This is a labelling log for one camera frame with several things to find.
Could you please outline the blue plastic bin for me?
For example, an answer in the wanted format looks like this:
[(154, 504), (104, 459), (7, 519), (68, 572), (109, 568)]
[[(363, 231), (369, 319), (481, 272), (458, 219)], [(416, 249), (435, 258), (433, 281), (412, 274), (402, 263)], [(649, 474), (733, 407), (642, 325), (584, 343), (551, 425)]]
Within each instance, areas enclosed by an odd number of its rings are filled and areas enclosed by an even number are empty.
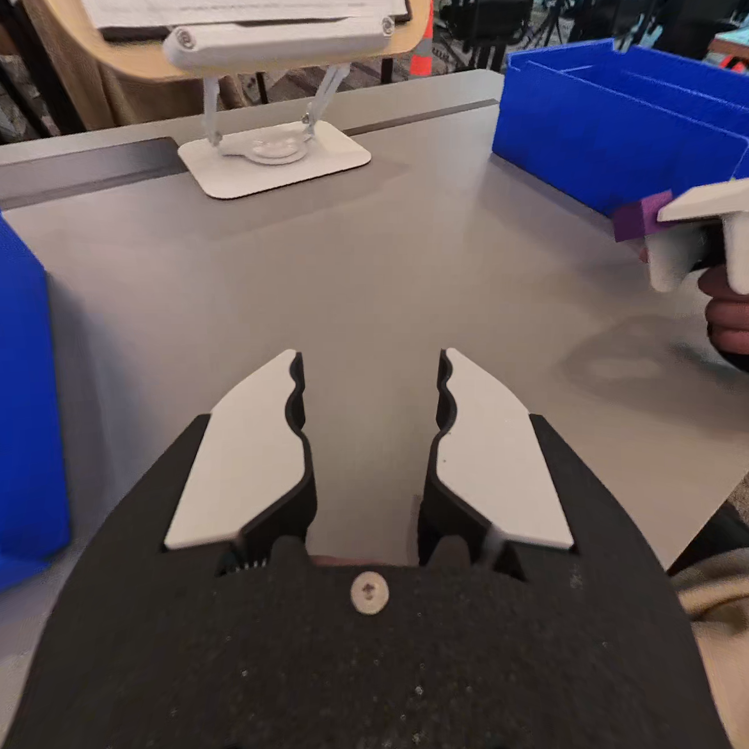
[(70, 542), (70, 503), (41, 262), (1, 218), (1, 591)]
[(748, 175), (748, 78), (613, 40), (508, 56), (492, 151), (610, 216)]

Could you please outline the orange traffic cone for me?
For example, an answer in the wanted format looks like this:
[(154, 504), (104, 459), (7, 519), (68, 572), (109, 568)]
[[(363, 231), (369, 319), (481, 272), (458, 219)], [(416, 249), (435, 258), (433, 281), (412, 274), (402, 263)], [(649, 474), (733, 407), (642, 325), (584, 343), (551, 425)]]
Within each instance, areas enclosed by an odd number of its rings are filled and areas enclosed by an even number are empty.
[(428, 2), (428, 21), (421, 41), (414, 48), (410, 58), (409, 80), (426, 78), (432, 75), (433, 69), (433, 33), (434, 33), (434, 2)]

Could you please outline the purple wooden cube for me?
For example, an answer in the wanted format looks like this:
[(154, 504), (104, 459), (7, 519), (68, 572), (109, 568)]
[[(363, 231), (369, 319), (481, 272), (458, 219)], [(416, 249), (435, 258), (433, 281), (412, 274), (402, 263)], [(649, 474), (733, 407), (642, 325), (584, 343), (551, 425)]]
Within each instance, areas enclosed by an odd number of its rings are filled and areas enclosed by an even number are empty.
[(617, 208), (611, 216), (614, 240), (622, 243), (643, 239), (672, 228), (675, 222), (661, 221), (658, 215), (673, 199), (672, 191), (667, 190)]

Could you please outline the tan coat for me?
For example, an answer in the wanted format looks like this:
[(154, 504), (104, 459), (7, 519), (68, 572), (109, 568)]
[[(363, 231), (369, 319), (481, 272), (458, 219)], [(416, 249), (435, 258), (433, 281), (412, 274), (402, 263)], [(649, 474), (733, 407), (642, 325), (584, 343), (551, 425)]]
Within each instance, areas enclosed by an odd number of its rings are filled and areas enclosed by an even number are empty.
[(44, 2), (22, 4), (87, 130), (203, 113), (200, 80), (155, 83), (124, 76), (102, 65), (78, 46)]

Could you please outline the instruction sheet on stand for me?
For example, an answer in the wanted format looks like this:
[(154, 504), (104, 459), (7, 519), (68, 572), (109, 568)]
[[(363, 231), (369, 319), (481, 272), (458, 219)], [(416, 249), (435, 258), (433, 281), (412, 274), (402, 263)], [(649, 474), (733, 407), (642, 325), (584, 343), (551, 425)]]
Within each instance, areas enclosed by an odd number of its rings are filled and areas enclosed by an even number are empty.
[[(177, 153), (205, 195), (230, 200), (367, 165), (370, 153), (323, 119), (351, 63), (413, 51), (424, 35), (428, 2), (411, 17), (271, 23), (190, 24), (101, 32), (83, 2), (45, 2), (62, 29), (113, 71), (146, 82), (201, 80), (204, 135)], [(303, 117), (221, 135), (220, 80), (276, 69), (327, 67)]]

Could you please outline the printed instruction sheet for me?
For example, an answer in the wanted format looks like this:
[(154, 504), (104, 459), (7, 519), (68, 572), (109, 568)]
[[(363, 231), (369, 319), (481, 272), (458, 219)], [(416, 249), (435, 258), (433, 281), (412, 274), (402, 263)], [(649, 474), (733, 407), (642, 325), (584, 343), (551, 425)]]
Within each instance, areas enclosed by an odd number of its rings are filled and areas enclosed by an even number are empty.
[(411, 17), (407, 1), (84, 1), (83, 6), (101, 32), (369, 16), (404, 23)]

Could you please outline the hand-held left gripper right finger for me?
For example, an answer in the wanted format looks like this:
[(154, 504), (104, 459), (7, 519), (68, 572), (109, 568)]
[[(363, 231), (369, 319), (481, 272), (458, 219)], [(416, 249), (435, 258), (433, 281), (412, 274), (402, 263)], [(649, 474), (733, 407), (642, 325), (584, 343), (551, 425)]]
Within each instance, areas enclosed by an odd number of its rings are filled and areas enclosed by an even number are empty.
[(418, 559), (462, 538), (470, 563), (497, 567), (506, 547), (568, 553), (575, 541), (532, 423), (500, 380), (456, 348), (440, 351), (437, 434), (418, 514)]

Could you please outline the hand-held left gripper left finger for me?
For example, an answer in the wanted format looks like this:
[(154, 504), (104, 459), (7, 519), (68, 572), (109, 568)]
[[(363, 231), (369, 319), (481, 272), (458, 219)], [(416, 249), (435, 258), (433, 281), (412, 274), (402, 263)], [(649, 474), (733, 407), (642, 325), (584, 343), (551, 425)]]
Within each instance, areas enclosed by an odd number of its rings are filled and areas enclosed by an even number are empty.
[(228, 542), (241, 555), (270, 555), (280, 537), (305, 542), (317, 497), (304, 389), (302, 353), (287, 349), (213, 407), (166, 549)]

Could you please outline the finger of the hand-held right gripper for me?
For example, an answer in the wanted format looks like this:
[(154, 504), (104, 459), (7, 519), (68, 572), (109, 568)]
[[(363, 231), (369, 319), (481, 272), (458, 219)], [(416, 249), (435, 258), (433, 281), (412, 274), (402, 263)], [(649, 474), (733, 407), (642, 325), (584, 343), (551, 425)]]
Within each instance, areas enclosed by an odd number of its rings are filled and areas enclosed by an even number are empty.
[(700, 256), (699, 225), (730, 213), (748, 214), (748, 181), (697, 186), (662, 208), (658, 218), (675, 225), (646, 238), (650, 286), (658, 292), (677, 289)]

